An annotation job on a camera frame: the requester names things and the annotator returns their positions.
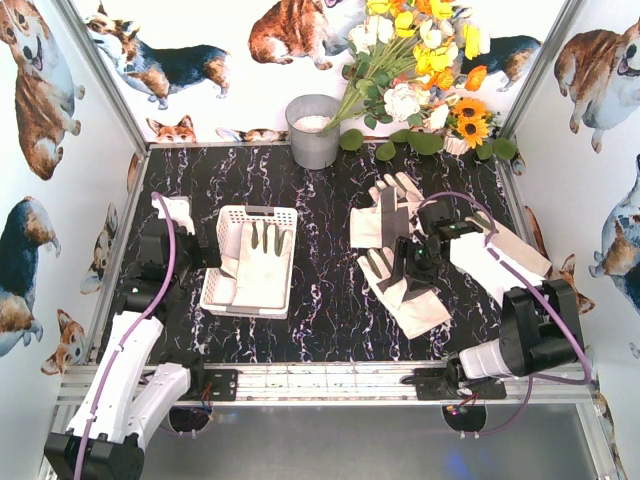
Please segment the white glove green trim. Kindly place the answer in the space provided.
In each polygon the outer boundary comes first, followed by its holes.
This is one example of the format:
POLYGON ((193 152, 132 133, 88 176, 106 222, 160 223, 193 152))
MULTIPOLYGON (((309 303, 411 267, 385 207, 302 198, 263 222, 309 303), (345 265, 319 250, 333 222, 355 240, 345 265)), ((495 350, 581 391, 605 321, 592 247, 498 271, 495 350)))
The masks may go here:
POLYGON ((394 254, 388 247, 368 249, 357 259, 364 277, 377 299, 396 320, 405 336, 412 340, 451 319, 451 315, 430 289, 409 290, 402 277, 391 283, 394 254))

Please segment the white grey work glove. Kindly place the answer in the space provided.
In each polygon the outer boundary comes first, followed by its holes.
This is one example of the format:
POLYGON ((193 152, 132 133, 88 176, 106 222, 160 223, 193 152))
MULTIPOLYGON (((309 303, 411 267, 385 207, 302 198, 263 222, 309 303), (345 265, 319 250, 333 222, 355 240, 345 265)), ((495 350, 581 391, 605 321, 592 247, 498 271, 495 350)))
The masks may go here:
POLYGON ((286 304, 293 232, 263 220, 244 222, 239 258, 222 256, 221 271, 235 280, 233 307, 281 309, 286 304))

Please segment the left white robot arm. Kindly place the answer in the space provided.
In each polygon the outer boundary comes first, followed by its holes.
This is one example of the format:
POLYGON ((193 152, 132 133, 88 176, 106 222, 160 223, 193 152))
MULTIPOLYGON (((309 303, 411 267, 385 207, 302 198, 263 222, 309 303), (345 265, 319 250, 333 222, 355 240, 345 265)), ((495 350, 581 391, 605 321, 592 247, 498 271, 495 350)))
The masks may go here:
POLYGON ((171 353, 139 384, 148 357, 186 295, 186 276, 207 265, 191 202, 152 193, 157 220, 140 239, 139 265, 123 284, 102 360, 74 417, 52 432, 44 456, 60 479, 138 479, 145 450, 180 397, 203 383, 195 354, 171 353))

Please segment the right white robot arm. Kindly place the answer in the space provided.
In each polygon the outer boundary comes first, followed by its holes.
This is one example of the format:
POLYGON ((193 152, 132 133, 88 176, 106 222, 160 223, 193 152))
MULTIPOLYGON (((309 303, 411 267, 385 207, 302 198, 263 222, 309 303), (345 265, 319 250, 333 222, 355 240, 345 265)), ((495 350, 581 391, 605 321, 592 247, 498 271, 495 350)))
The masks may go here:
POLYGON ((473 222, 454 220, 441 195, 424 201, 417 214, 424 239, 397 239, 390 276, 379 285, 392 307, 425 319, 433 310, 426 297, 437 270, 449 263, 471 276, 501 309, 498 338, 457 355, 467 379, 558 381, 550 369, 578 362, 583 369, 580 384, 591 382, 575 293, 566 281, 546 280, 504 253, 493 242, 499 232, 494 223, 483 230, 473 222))

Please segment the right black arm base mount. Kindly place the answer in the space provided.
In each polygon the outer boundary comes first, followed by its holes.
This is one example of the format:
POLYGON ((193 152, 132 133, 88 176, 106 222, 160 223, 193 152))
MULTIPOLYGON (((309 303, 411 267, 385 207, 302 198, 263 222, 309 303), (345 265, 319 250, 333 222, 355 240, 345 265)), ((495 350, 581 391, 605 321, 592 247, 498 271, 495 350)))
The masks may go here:
POLYGON ((413 386, 416 396, 426 400, 503 400, 507 397, 504 384, 496 378, 470 379, 464 373, 457 356, 442 365, 415 368, 400 380, 413 386))

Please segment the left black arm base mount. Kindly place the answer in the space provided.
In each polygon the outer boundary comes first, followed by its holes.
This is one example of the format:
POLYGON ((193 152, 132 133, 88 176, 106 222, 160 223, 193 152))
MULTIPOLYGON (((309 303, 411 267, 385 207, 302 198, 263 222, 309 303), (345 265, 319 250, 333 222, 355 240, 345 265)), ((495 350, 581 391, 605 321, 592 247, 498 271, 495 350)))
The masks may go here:
POLYGON ((230 368, 208 368, 200 357, 169 356, 162 359, 160 366, 176 364, 190 374, 188 389, 178 401, 234 402, 239 384, 239 371, 230 368))

